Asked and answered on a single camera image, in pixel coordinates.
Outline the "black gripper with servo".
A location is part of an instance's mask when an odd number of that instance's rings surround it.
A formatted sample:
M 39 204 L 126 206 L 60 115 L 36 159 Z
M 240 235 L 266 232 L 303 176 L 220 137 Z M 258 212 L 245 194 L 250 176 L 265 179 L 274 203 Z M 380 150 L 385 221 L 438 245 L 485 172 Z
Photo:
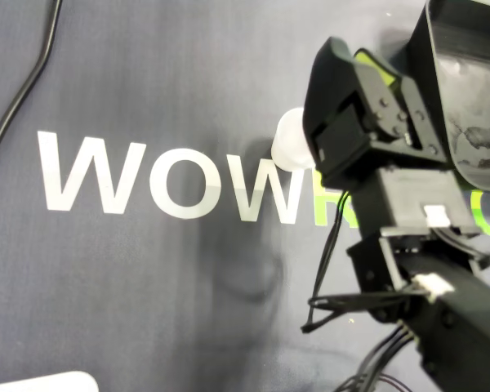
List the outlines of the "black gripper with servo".
M 368 49 L 328 38 L 306 92 L 303 128 L 327 188 L 354 189 L 376 169 L 447 165 L 417 84 Z

